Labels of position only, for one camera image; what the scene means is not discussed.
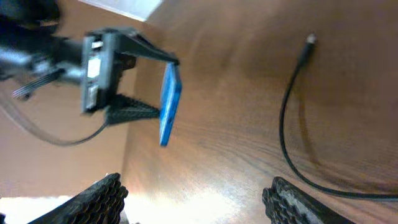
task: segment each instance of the black textured object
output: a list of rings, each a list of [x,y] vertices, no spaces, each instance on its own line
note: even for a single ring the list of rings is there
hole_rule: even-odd
[[[120,174],[110,174],[30,223],[119,223],[127,195]]]
[[[281,177],[264,189],[262,201],[272,223],[353,223]]]
[[[158,118],[159,109],[123,95],[116,95],[105,112],[108,125]]]

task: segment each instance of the blue card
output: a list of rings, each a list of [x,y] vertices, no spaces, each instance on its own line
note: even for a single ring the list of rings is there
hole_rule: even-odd
[[[160,93],[160,128],[159,140],[161,146],[167,146],[172,132],[175,114],[182,90],[182,82],[178,65],[168,63],[164,74],[162,92]]]

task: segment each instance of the wooden table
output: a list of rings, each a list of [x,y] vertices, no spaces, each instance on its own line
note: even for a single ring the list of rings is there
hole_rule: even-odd
[[[278,137],[285,86],[314,32],[286,115],[294,163],[327,187],[398,192],[397,11],[393,0],[166,0],[143,32],[181,59],[183,93],[168,147],[158,121],[130,126],[123,180],[137,221],[269,223],[262,189],[282,176],[354,222],[398,222],[398,202],[305,185]],[[158,105],[164,65],[137,67],[135,95]]]

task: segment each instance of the black mechanical arm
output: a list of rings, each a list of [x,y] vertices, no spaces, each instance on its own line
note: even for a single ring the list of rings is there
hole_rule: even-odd
[[[83,42],[76,42],[53,34],[60,21],[61,12],[54,0],[0,0],[0,81],[20,73],[35,78],[14,91],[13,97],[26,100],[34,90],[61,80],[81,86],[82,113],[106,109],[103,127],[159,118],[163,111],[117,94],[118,85],[123,71],[134,68],[138,57],[165,61],[178,69],[174,54],[158,49],[134,28],[94,30]],[[172,118],[176,109],[171,109]],[[170,108],[165,110],[162,114],[170,114]],[[170,130],[164,137],[167,139],[160,140],[163,145],[168,134]],[[82,140],[70,143],[85,142]]]

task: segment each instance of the wire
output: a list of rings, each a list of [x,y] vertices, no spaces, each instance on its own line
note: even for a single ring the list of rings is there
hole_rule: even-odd
[[[77,140],[62,140],[59,139],[36,126],[29,118],[27,118],[24,114],[22,114],[19,109],[12,103],[12,101],[6,96],[6,93],[2,89],[0,89],[0,105],[3,112],[7,115],[7,117],[13,121],[18,127],[27,131],[31,135],[35,136],[36,138],[53,144],[55,146],[76,146],[87,142],[93,139],[95,136],[99,135],[107,126],[108,123],[105,122],[97,131],[93,134]]]
[[[299,61],[296,65],[296,68],[293,72],[292,77],[290,78],[289,84],[287,85],[287,89],[282,100],[282,106],[280,107],[280,115],[279,115],[279,139],[280,139],[280,146],[282,148],[282,153],[286,159],[286,162],[293,170],[293,172],[302,179],[305,183],[310,185],[311,187],[320,190],[326,194],[343,197],[343,198],[352,198],[352,199],[363,199],[363,200],[383,200],[383,201],[390,201],[390,200],[398,200],[397,194],[363,194],[363,193],[354,193],[354,192],[345,192],[341,190],[334,190],[330,189],[321,185],[318,185],[308,178],[306,178],[293,164],[292,160],[287,153],[286,145],[285,145],[285,134],[284,134],[284,121],[285,121],[285,111],[286,105],[289,100],[290,92],[292,91],[294,81],[297,75],[300,73],[301,68],[307,64],[308,59],[313,52],[313,48],[315,46],[316,37],[315,35],[311,34],[307,38],[307,43],[303,52],[299,58]]]

